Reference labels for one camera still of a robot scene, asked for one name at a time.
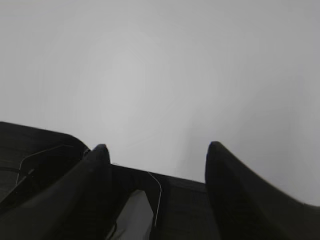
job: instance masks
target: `white wall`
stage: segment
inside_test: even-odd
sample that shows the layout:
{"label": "white wall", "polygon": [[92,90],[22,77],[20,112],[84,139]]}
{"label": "white wall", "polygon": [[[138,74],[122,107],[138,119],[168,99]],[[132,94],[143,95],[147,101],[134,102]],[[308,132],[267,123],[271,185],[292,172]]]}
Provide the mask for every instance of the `white wall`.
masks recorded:
{"label": "white wall", "polygon": [[318,0],[0,0],[0,119],[204,181],[221,141],[320,205]]}

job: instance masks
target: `gray surface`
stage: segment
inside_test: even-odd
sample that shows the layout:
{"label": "gray surface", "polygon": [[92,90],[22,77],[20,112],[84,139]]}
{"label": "gray surface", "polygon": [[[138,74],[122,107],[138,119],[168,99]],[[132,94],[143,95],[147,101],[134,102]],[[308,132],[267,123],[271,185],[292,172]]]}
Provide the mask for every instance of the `gray surface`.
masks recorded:
{"label": "gray surface", "polygon": [[112,239],[148,240],[153,217],[154,214],[145,192],[135,191],[116,220],[117,230]]}

